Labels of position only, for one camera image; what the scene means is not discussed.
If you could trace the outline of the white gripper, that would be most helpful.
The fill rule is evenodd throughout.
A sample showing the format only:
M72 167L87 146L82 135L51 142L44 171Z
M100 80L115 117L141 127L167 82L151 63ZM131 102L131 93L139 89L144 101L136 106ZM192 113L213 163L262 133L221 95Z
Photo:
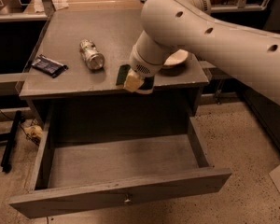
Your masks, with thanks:
M144 84L143 77L154 77L163 64L162 54L151 49L140 49L133 46L130 55L130 66L123 89L129 92L139 92Z

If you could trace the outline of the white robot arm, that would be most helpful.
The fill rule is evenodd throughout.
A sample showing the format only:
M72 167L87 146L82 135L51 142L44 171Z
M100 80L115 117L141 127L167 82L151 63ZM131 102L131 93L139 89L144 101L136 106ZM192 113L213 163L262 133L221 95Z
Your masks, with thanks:
M280 34L217 20L210 0L146 0L143 32L130 55L142 84L182 49L280 105Z

